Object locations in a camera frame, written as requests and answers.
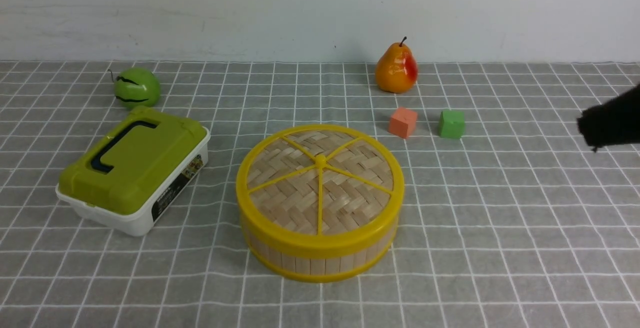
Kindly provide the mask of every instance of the green lid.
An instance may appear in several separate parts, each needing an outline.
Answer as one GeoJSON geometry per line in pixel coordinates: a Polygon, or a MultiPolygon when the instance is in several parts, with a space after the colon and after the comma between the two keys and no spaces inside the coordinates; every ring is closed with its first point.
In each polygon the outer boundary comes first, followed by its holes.
{"type": "Polygon", "coordinates": [[[136,107],[62,171],[58,190],[117,214],[134,214],[206,134],[193,119],[136,107]]]}

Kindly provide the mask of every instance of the foam block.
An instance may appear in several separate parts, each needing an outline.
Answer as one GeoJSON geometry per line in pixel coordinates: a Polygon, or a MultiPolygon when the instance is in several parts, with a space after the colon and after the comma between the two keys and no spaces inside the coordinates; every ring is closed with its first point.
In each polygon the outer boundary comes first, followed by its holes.
{"type": "Polygon", "coordinates": [[[414,130],[416,130],[416,121],[418,121],[417,112],[404,107],[398,107],[393,115],[391,115],[389,132],[407,139],[413,134],[414,130]]]}
{"type": "Polygon", "coordinates": [[[459,139],[465,133],[465,114],[459,110],[443,110],[438,122],[438,134],[443,138],[459,139]]]}

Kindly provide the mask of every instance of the orange cube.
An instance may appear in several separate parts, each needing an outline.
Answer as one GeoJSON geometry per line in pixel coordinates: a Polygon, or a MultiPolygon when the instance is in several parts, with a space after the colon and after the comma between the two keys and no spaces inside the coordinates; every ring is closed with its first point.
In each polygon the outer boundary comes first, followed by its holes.
{"type": "Polygon", "coordinates": [[[416,121],[418,121],[417,112],[404,107],[398,107],[393,115],[391,115],[389,132],[398,137],[408,139],[414,130],[416,130],[416,121]]]}

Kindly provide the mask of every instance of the yellow plastic rim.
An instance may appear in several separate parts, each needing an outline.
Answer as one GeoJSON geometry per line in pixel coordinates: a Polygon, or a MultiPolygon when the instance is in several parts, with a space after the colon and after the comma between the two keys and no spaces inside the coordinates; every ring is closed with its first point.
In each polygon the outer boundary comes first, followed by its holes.
{"type": "Polygon", "coordinates": [[[324,274],[322,276],[320,275],[316,276],[311,274],[300,274],[292,271],[287,271],[286,269],[282,269],[281,267],[278,267],[272,264],[271,262],[269,262],[268,260],[266,260],[265,257],[263,257],[258,251],[256,251],[254,247],[249,246],[249,250],[262,264],[265,265],[265,267],[267,267],[268,269],[271,269],[272,271],[283,276],[284,278],[289,278],[290,280],[308,282],[308,283],[336,282],[336,281],[342,281],[342,280],[346,280],[347,278],[357,276],[358,274],[365,272],[366,270],[370,269],[375,264],[377,264],[377,262],[379,262],[379,260],[381,260],[382,257],[386,255],[389,248],[391,248],[391,244],[394,242],[397,232],[398,232],[398,229],[394,228],[393,235],[391,235],[391,239],[389,240],[389,242],[384,245],[384,249],[382,249],[380,253],[378,253],[377,256],[375,256],[375,258],[373,258],[369,262],[366,262],[366,264],[355,267],[351,271],[340,272],[336,274],[324,274]]]}
{"type": "MultiPolygon", "coordinates": [[[[322,225],[322,186],[323,185],[320,184],[318,190],[319,226],[322,225]]],[[[405,194],[405,180],[402,174],[402,169],[400,168],[400,164],[398,164],[398,161],[393,156],[393,154],[389,150],[387,150],[386,147],[382,146],[380,142],[372,139],[372,137],[351,128],[338,125],[306,125],[292,127],[287,130],[278,132],[256,145],[244,158],[242,164],[240,164],[240,168],[238,169],[236,178],[235,192],[238,199],[238,206],[240,207],[240,212],[242,213],[240,215],[241,222],[247,228],[247,230],[249,230],[254,236],[256,236],[257,239],[276,249],[277,251],[280,251],[281,253],[287,255],[291,255],[293,257],[327,259],[352,255],[361,251],[362,249],[369,248],[373,244],[380,241],[382,237],[384,237],[384,235],[389,232],[389,230],[395,224],[395,218],[398,216],[398,213],[400,212],[400,209],[402,207],[403,196],[405,194]],[[313,157],[309,155],[309,153],[306,152],[304,148],[287,138],[288,135],[311,130],[332,130],[336,132],[342,132],[350,135],[351,137],[354,137],[355,139],[347,142],[347,144],[343,144],[343,146],[338,147],[326,157],[324,155],[313,157]],[[387,193],[389,193],[390,198],[386,207],[375,219],[373,219],[365,226],[359,227],[358,229],[347,233],[341,233],[339,235],[304,235],[301,233],[286,230],[278,224],[275,224],[272,221],[266,219],[266,217],[263,216],[260,211],[258,211],[258,208],[254,205],[253,201],[250,198],[250,192],[252,190],[249,190],[249,188],[247,187],[247,177],[249,176],[249,169],[259,153],[261,153],[261,151],[263,151],[267,146],[272,144],[277,139],[283,139],[289,144],[292,144],[298,150],[301,150],[303,153],[308,155],[311,160],[313,160],[313,162],[315,162],[315,165],[302,168],[298,170],[296,174],[299,174],[301,171],[308,171],[309,169],[318,169],[318,173],[320,174],[320,176],[318,176],[318,182],[322,182],[321,174],[325,169],[331,169],[332,171],[346,174],[352,178],[356,178],[364,183],[371,184],[373,185],[373,187],[377,187],[379,189],[382,189],[382,191],[386,191],[387,193]],[[352,144],[360,140],[365,141],[366,143],[377,149],[377,151],[379,151],[379,153],[389,164],[391,174],[393,175],[393,188],[391,190],[385,189],[384,187],[378,187],[371,182],[367,182],[363,178],[351,175],[350,173],[346,173],[327,164],[327,157],[333,157],[333,155],[338,153],[339,150],[342,150],[343,148],[348,146],[348,144],[352,144]]]]}

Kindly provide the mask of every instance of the box label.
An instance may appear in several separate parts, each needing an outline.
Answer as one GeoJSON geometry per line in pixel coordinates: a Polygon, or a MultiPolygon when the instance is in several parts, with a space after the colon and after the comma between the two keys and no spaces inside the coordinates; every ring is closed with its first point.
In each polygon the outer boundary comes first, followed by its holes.
{"type": "Polygon", "coordinates": [[[153,217],[153,221],[155,222],[158,217],[162,214],[162,212],[169,207],[169,205],[176,199],[176,197],[180,194],[180,192],[185,189],[186,185],[198,174],[198,171],[201,170],[203,166],[202,156],[197,155],[191,160],[189,165],[180,172],[180,175],[176,177],[173,182],[169,185],[169,187],[164,190],[164,192],[156,199],[153,207],[151,208],[151,216],[153,217]]]}

